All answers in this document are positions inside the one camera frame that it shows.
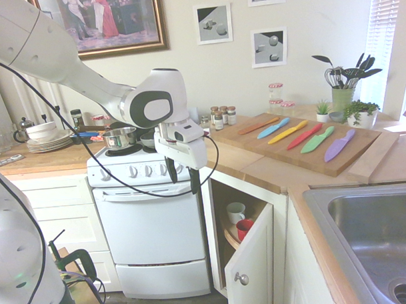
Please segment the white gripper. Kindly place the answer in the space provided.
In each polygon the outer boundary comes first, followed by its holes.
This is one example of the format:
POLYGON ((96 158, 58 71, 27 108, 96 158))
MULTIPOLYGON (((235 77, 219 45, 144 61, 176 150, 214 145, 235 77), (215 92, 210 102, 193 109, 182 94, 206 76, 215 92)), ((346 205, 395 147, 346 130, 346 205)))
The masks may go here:
POLYGON ((200 189, 199 169, 207 164, 207 152, 204 138, 200 137, 190 143, 176 141, 169 143, 159 133, 155 133, 155 150, 164 155, 167 171, 172 183, 178 182, 174 161, 188 167, 190 174, 190 188, 192 194, 197 194, 200 189))

